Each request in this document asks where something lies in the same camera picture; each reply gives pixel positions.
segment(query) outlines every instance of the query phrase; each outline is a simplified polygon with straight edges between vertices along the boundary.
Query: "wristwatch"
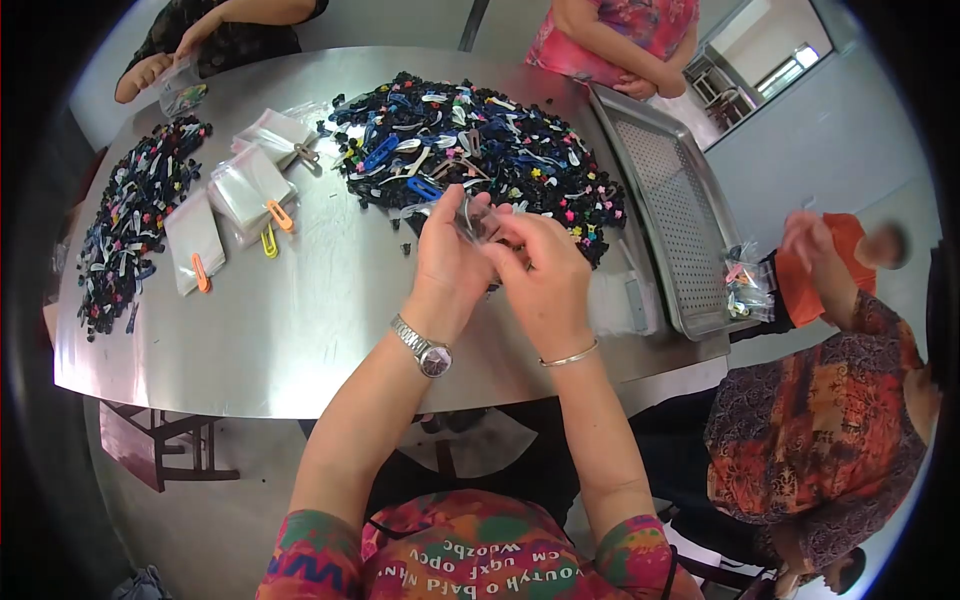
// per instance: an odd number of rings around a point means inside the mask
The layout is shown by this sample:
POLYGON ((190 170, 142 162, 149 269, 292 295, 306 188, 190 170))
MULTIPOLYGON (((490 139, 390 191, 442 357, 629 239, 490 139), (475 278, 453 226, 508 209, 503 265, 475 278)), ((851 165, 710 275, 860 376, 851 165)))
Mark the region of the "wristwatch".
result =
POLYGON ((427 377, 439 377, 447 372, 453 364, 453 354, 450 352, 450 346, 431 342, 422 337, 411 329, 410 325, 404 322, 399 315, 396 315, 390 321, 390 328, 414 352, 414 358, 420 366, 420 372, 427 377))

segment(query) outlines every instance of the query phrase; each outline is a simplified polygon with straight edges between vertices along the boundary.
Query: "perforated metal tray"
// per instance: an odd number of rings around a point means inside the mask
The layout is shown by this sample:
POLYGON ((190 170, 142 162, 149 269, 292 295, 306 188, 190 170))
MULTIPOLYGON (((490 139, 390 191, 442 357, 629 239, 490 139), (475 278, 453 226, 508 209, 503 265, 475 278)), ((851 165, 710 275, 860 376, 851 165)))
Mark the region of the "perforated metal tray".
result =
POLYGON ((721 252, 740 243, 720 185, 680 121, 602 85, 590 103, 634 192, 674 327, 693 341, 735 326, 721 252))

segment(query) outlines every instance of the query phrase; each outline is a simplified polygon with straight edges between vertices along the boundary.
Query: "black top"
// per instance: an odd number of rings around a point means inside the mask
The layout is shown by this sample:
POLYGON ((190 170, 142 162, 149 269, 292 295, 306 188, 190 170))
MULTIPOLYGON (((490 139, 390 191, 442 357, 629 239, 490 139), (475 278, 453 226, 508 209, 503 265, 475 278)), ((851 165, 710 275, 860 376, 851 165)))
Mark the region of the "black top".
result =
MULTIPOLYGON (((313 11, 303 22, 325 11, 328 1, 316 0, 313 11)), ((222 0, 170 0, 156 16, 147 38, 133 53, 133 60, 124 74, 154 54, 176 52, 184 32, 221 3, 222 0)), ((251 62, 298 52, 300 42, 289 25, 224 23, 200 45, 200 76, 206 78, 251 62)))

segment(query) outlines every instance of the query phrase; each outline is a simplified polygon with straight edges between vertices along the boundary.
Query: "watch face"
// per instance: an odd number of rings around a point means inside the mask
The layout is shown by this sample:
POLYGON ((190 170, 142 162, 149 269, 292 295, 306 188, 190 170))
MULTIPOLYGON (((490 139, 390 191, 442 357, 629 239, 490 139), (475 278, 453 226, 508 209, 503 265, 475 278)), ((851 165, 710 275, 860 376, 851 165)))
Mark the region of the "watch face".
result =
POLYGON ((420 359, 420 368, 427 377, 439 377, 453 364, 450 348, 434 346, 423 354, 420 359))

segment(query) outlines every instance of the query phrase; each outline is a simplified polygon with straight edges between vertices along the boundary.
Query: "gold bangle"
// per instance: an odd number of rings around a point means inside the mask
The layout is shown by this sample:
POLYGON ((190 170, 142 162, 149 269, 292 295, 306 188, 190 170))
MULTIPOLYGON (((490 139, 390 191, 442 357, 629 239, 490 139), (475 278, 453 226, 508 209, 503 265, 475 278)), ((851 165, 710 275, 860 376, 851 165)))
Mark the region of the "gold bangle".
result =
POLYGON ((566 365, 567 363, 575 363, 575 362, 577 362, 578 360, 580 360, 581 358, 584 358, 585 356, 587 356, 588 354, 590 354, 591 352, 593 352, 594 350, 596 350, 596 349, 597 349, 597 346, 599 346, 599 345, 600 345, 600 343, 597 341, 597 339, 596 339, 596 338, 593 338, 593 346, 587 348, 587 349, 584 350, 583 352, 580 352, 579 354, 574 354, 573 356, 569 356, 569 357, 567 357, 567 358, 561 358, 560 360, 555 360, 555 361, 550 362, 550 363, 545 363, 545 362, 543 362, 543 359, 541 358, 541 359, 540 359, 540 366, 541 366, 541 367, 559 367, 560 365, 566 365))

